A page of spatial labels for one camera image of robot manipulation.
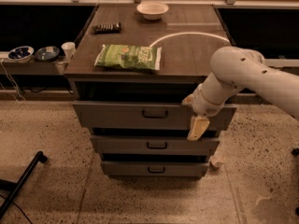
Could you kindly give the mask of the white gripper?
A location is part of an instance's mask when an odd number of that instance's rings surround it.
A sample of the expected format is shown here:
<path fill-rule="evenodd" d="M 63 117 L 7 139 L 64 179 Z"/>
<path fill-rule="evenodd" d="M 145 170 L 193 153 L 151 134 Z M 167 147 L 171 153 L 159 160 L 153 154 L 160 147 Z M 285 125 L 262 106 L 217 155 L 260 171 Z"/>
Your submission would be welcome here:
<path fill-rule="evenodd" d="M 206 117 L 216 116 L 224 107 L 224 104 L 215 105 L 208 101 L 203 94 L 202 85 L 199 85 L 193 93 L 185 97 L 181 104 L 190 106 L 193 112 L 198 115 L 191 118 L 188 141 L 197 141 L 209 126 L 209 119 Z"/>

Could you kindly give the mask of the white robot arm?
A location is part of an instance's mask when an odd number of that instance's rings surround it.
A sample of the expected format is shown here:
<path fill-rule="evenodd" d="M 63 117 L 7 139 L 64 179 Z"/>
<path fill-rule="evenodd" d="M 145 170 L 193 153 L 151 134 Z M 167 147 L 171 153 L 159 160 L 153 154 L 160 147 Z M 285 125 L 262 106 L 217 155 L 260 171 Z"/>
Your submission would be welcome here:
<path fill-rule="evenodd" d="M 263 55 L 252 49 L 223 47 L 210 59 L 211 72 L 182 103 L 192 108 L 187 139 L 198 140 L 209 119 L 216 116 L 225 102 L 244 89 L 254 91 L 267 102 L 299 119 L 299 76 L 264 64 Z"/>

